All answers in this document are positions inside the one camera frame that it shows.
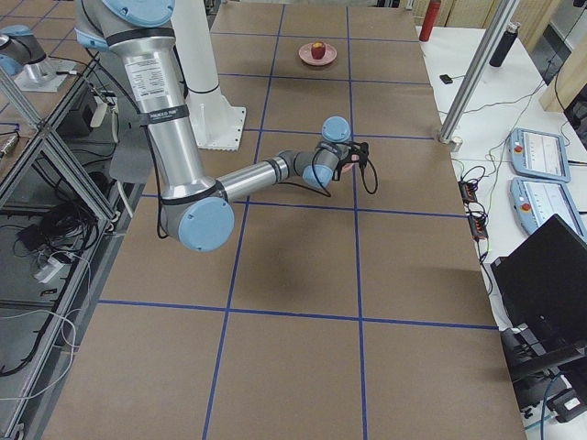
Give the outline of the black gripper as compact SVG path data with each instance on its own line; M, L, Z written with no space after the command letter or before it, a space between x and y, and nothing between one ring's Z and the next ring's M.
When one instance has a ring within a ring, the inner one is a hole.
M338 182L343 169L349 165L357 164L360 169L361 176L364 176L364 171L369 160L369 144L367 142L337 142L334 144L335 153L338 155L338 164L335 166L333 180Z

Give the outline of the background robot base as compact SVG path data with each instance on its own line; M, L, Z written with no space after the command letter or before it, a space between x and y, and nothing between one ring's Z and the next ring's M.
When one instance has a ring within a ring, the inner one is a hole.
M24 92L57 93L65 81L60 63L52 60L31 29L12 25L1 29L1 68Z

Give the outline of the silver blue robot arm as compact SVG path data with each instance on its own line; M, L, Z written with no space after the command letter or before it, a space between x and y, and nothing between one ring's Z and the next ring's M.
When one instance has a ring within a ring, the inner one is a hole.
M368 145L352 141L348 121L332 116L311 151L285 150L210 176L200 148L236 147L246 111L220 92L204 5L79 1L75 12L79 43L123 62L156 168L161 228L185 247L221 247L234 228L234 200L295 178L305 189L325 193L346 167L370 165Z

